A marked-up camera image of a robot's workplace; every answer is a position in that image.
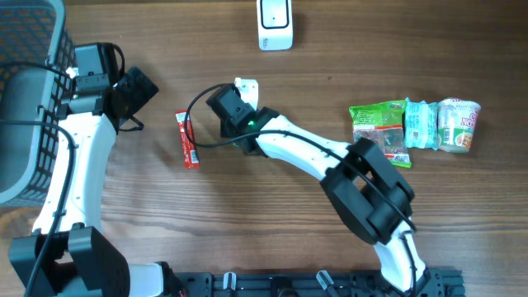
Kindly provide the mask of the red snack packet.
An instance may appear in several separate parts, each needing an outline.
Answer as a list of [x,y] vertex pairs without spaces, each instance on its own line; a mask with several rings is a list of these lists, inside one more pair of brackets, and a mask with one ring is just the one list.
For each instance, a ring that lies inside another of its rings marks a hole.
[[186,169],[195,169],[200,167],[200,161],[197,156],[196,146],[187,138],[187,136],[194,137],[191,124],[191,117],[187,117],[185,121],[186,112],[176,111],[175,117],[178,123],[178,129],[181,138],[181,147],[184,157],[184,164]]

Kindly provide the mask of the green snack packet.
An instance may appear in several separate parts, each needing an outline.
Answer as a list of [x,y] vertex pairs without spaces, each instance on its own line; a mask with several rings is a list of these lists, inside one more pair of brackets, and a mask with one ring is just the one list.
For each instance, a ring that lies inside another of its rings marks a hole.
[[398,100],[350,106],[354,142],[369,139],[379,146],[394,166],[410,168],[412,163],[403,133],[406,105],[405,100]]

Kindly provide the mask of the light blue snack packet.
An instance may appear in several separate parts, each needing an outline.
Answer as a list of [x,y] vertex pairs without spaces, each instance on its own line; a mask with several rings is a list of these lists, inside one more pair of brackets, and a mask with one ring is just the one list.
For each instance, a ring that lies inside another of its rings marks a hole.
[[438,149],[438,104],[406,98],[404,143],[407,148]]

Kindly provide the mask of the cup noodles container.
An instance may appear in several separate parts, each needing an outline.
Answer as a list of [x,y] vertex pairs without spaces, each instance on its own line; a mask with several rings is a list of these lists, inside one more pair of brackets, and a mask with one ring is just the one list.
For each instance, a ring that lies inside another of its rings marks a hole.
[[438,103],[438,149],[467,153],[471,147],[481,106],[474,101],[446,98]]

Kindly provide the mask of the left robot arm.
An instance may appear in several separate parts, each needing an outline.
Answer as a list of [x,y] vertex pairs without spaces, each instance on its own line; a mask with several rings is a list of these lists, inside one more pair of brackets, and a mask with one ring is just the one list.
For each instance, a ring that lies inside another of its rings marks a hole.
[[138,68],[125,68],[119,46],[76,47],[74,89],[38,127],[47,140],[45,203],[32,234],[16,238],[9,260],[27,296],[162,296],[164,265],[129,264],[101,233],[106,164],[122,124],[158,87]]

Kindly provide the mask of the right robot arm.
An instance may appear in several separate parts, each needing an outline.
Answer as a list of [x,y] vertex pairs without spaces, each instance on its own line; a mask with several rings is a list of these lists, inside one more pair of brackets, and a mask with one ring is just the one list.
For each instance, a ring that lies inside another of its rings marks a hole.
[[244,154],[278,159],[316,178],[343,224],[374,247],[382,277],[401,294],[418,292],[427,266],[413,242],[414,192],[373,141],[349,144],[310,133],[278,111],[254,108],[233,84],[221,85],[206,103]]

